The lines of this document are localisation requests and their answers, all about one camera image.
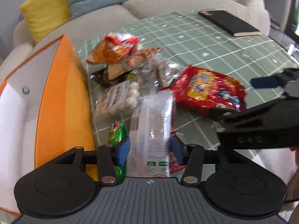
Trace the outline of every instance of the metal grommet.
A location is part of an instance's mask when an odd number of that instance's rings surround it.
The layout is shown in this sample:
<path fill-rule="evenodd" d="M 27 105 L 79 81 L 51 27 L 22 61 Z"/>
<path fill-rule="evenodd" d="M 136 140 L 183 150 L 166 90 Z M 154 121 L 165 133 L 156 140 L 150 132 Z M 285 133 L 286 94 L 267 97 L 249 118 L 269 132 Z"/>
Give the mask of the metal grommet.
<path fill-rule="evenodd" d="M 216 129 L 216 132 L 218 132 L 218 133 L 221 133 L 221 132 L 224 132 L 224 131 L 225 131 L 225 128 L 223 128 L 223 127 L 219 127 L 219 128 Z"/>
<path fill-rule="evenodd" d="M 112 144 L 106 144 L 105 146 L 109 148 L 109 152 L 112 152 L 114 150 L 114 145 Z"/>
<path fill-rule="evenodd" d="M 26 87 L 26 86 L 25 86 L 25 87 L 22 88 L 22 93 L 23 93 L 23 94 L 28 95 L 29 92 L 30 92 L 30 88 L 29 88 L 29 87 Z"/>
<path fill-rule="evenodd" d="M 183 180 L 187 184 L 195 184 L 198 182 L 198 178 L 196 178 L 194 176 L 186 176 L 186 177 L 184 177 Z"/>
<path fill-rule="evenodd" d="M 113 184 L 116 181 L 116 178 L 113 176 L 104 176 L 101 180 L 105 184 Z"/>
<path fill-rule="evenodd" d="M 228 116 L 228 115 L 230 115 L 231 114 L 231 112 L 225 112 L 224 114 L 223 114 L 223 116 Z"/>

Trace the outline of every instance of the plastic bread bag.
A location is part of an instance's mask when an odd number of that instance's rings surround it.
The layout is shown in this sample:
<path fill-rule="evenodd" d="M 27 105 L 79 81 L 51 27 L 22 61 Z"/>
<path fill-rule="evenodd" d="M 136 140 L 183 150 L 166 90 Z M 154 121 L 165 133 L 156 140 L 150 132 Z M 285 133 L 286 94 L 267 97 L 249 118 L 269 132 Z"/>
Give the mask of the plastic bread bag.
<path fill-rule="evenodd" d="M 161 87 L 168 87 L 174 79 L 177 79 L 183 68 L 163 56 L 160 53 L 154 56 L 154 64 L 157 67 L 159 84 Z"/>
<path fill-rule="evenodd" d="M 92 50 L 87 64 L 113 64 L 138 50 L 138 37 L 131 34 L 109 33 Z"/>
<path fill-rule="evenodd" d="M 98 96 L 94 110 L 95 118 L 132 112 L 138 103 L 140 85 L 135 81 L 124 81 L 106 89 Z"/>
<path fill-rule="evenodd" d="M 143 97 L 142 103 L 133 112 L 126 176 L 170 177 L 172 103 L 173 92 L 162 91 Z"/>
<path fill-rule="evenodd" d="M 170 88 L 177 106 L 209 115 L 210 108 L 246 108 L 244 85 L 237 79 L 204 68 L 188 66 Z"/>

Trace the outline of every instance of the red snack bag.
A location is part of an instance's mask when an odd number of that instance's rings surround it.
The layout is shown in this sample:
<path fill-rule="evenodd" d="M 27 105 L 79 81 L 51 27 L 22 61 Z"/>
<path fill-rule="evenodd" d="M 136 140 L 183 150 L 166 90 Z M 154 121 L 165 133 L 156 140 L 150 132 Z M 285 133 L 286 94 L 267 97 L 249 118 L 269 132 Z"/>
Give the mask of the red snack bag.
<path fill-rule="evenodd" d="M 233 77 L 204 68 L 188 66 L 171 87 L 178 106 L 209 114 L 210 108 L 246 108 L 246 92 Z"/>

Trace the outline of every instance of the yellow pillow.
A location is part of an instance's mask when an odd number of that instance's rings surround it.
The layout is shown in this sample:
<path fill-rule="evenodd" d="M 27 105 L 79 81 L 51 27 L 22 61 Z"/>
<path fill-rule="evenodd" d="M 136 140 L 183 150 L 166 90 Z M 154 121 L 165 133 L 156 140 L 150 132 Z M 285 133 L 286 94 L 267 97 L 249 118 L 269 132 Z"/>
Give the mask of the yellow pillow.
<path fill-rule="evenodd" d="M 71 19 L 68 0 L 28 0 L 20 10 L 35 43 Z"/>

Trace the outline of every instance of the black notebook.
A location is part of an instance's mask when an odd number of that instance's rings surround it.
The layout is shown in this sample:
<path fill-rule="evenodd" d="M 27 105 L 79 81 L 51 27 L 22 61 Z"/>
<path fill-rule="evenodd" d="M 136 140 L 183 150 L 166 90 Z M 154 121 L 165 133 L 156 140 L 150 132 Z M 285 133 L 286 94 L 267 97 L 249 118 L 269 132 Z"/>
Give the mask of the black notebook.
<path fill-rule="evenodd" d="M 204 16 L 234 37 L 261 34 L 255 27 L 223 10 L 200 11 L 198 14 Z"/>

